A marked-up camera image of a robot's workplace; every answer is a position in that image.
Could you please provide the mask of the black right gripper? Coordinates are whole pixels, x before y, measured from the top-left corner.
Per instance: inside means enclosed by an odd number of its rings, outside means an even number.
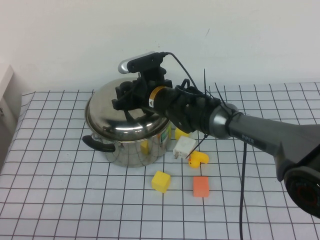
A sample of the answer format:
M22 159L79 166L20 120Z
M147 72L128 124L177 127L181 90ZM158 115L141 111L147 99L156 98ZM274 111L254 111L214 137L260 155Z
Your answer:
M133 96L124 96L134 89ZM128 122L135 119L129 113L141 109L144 113L168 117L168 109L173 102L173 84L163 74L142 74L137 80L124 81L115 88L116 96L112 106L123 111Z

